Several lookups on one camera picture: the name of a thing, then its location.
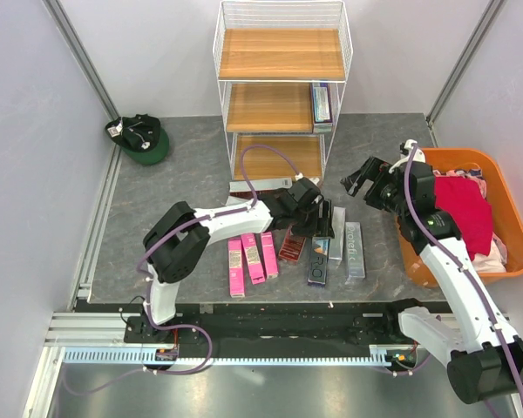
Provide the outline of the purple RiO toothpaste box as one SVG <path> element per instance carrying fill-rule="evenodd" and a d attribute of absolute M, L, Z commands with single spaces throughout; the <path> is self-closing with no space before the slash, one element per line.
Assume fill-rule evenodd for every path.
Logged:
<path fill-rule="evenodd" d="M 327 282 L 329 260 L 329 238 L 314 237 L 311 241 L 307 283 L 310 286 L 324 287 Z"/>

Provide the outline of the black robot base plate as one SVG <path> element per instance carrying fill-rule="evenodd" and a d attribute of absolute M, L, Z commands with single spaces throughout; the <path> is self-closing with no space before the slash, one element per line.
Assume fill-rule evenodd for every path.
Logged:
<path fill-rule="evenodd" d="M 178 303 L 176 315 L 163 326 L 195 325 L 214 343 L 224 339 L 307 337 L 351 344 L 412 343 L 397 315 L 410 307 L 432 314 L 448 310 L 444 302 L 414 298 L 386 302 Z"/>

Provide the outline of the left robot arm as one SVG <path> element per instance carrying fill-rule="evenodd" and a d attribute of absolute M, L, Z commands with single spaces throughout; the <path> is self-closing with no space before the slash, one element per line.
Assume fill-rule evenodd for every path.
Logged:
<path fill-rule="evenodd" d="M 331 201 L 307 178 L 232 206 L 174 204 L 143 239 L 145 253 L 136 266 L 148 278 L 144 333 L 155 342 L 171 338 L 180 283 L 208 246 L 242 234 L 287 229 L 298 237 L 332 238 L 332 211 Z"/>

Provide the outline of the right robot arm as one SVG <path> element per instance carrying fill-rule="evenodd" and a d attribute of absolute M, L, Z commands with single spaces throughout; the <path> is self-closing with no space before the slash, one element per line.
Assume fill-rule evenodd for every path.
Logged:
<path fill-rule="evenodd" d="M 437 207 L 436 179 L 425 162 L 391 165 L 370 157 L 341 180 L 350 196 L 370 181 L 365 203 L 397 216 L 402 236 L 431 271 L 459 326 L 454 331 L 416 301 L 402 300 L 398 312 L 382 320 L 383 335 L 420 343 L 445 367 L 465 404 L 506 394 L 523 402 L 523 339 L 486 291 L 455 221 Z"/>

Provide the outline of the silver Protefix toothpaste box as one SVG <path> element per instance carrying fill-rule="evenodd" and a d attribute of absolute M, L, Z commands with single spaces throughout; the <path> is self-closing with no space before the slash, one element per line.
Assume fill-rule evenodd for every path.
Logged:
<path fill-rule="evenodd" d="M 364 280 L 366 274 L 363 256 L 363 235 L 359 222 L 345 223 L 345 251 L 347 281 Z"/>

